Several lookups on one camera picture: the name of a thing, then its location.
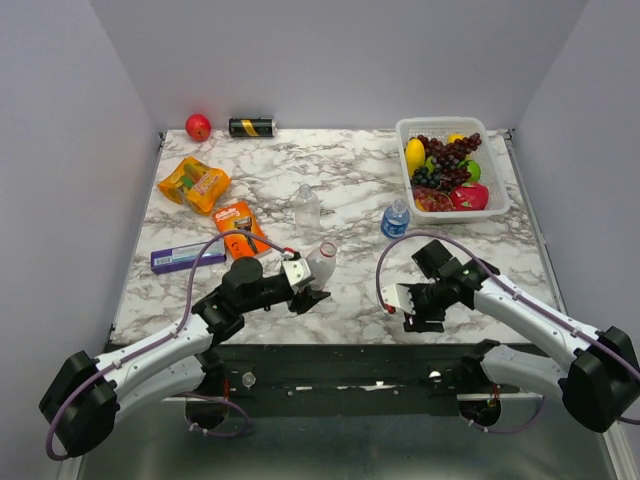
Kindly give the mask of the red label plastic bottle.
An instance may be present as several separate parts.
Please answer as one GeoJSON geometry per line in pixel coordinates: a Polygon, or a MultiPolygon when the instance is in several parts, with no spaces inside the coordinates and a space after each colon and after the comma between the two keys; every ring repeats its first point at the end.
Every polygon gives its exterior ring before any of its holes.
{"type": "Polygon", "coordinates": [[[309,284],[313,290],[321,291],[332,277],[336,269],[337,253],[337,245],[331,240],[324,240],[305,257],[313,276],[309,284]]]}

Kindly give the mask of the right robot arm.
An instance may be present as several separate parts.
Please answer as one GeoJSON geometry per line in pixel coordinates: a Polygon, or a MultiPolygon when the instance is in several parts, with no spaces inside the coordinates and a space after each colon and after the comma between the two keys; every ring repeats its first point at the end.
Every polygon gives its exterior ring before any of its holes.
{"type": "Polygon", "coordinates": [[[497,268],[461,263],[438,240],[412,256],[425,284],[400,284],[406,331],[424,332],[462,304],[507,325],[540,349],[515,350],[484,340],[460,362],[460,379],[480,392],[509,385],[557,400],[583,427],[603,433],[639,398],[639,362],[631,338],[573,320],[518,288],[497,268]]]}

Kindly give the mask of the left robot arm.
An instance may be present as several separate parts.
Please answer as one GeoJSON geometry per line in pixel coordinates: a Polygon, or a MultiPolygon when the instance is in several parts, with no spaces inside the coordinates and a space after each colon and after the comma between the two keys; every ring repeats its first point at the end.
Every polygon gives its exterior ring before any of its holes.
{"type": "Polygon", "coordinates": [[[182,317],[135,343],[92,357],[70,355],[39,402],[49,429],[45,452],[54,461],[82,456],[113,431],[125,414],[148,401],[178,394],[214,393],[220,368],[207,361],[217,345],[245,325],[245,314],[285,304],[308,312],[329,293],[312,288],[308,262],[294,255],[267,276],[259,260],[234,261],[211,293],[188,299],[182,317]]]}

